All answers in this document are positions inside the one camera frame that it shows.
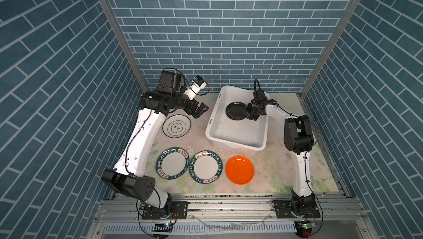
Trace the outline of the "black plate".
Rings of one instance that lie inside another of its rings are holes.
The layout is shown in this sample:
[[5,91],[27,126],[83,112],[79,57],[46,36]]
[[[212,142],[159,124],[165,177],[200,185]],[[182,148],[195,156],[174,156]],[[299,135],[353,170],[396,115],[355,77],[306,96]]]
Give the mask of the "black plate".
[[225,113],[227,117],[234,121],[240,121],[246,118],[246,104],[243,102],[232,102],[226,109]]

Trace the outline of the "white plate thin dark rim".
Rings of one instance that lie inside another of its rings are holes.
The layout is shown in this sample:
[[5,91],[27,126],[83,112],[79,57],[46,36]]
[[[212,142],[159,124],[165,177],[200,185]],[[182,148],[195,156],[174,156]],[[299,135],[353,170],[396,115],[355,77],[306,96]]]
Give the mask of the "white plate thin dark rim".
[[191,120],[185,115],[174,115],[163,124],[163,133],[169,138],[181,138],[191,129]]

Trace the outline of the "orange plate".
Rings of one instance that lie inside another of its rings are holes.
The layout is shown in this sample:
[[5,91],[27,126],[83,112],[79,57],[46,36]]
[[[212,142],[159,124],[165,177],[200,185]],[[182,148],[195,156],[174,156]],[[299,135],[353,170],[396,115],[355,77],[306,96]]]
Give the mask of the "orange plate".
[[254,177],[254,166],[252,162],[244,156],[233,156],[226,163],[225,172],[228,179],[237,185],[246,185]]

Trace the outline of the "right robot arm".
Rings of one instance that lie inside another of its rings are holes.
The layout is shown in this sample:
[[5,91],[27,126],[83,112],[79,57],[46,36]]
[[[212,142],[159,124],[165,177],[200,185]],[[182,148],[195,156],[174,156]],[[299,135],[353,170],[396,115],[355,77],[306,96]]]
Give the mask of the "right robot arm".
[[253,94],[253,99],[245,107],[245,114],[249,120],[256,121],[260,116],[270,116],[284,124],[284,145],[288,151],[294,153],[291,208],[297,211],[316,208],[316,195],[311,189],[310,162],[307,158],[315,144],[309,117],[286,111],[275,100],[267,99],[259,93]]

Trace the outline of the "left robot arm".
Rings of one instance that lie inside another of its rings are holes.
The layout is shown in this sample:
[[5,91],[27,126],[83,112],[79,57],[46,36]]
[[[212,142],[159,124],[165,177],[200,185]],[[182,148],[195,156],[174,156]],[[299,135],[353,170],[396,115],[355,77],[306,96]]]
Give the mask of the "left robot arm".
[[171,206],[171,196],[155,186],[155,178],[145,175],[148,155],[168,114],[182,109],[195,119],[209,107],[195,100],[208,83],[195,76],[191,81],[175,68],[164,68],[153,91],[141,97],[137,121],[127,146],[117,163],[103,171],[101,179],[114,192],[135,198],[157,209]]

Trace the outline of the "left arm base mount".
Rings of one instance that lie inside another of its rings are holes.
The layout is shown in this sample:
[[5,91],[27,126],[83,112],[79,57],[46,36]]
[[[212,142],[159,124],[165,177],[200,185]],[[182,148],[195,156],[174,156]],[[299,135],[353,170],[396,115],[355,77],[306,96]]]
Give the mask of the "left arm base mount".
[[166,203],[163,209],[156,207],[147,207],[142,206],[141,216],[143,220],[159,220],[159,219],[169,219],[173,215],[173,219],[183,220],[187,218],[188,212],[188,202],[179,201]]

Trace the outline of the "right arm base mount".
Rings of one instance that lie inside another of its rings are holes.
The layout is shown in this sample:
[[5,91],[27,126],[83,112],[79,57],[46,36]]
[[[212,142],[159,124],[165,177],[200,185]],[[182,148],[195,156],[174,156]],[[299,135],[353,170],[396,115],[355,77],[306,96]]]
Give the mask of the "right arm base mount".
[[288,218],[320,218],[321,213],[315,200],[292,199],[272,200],[271,206],[278,219]]

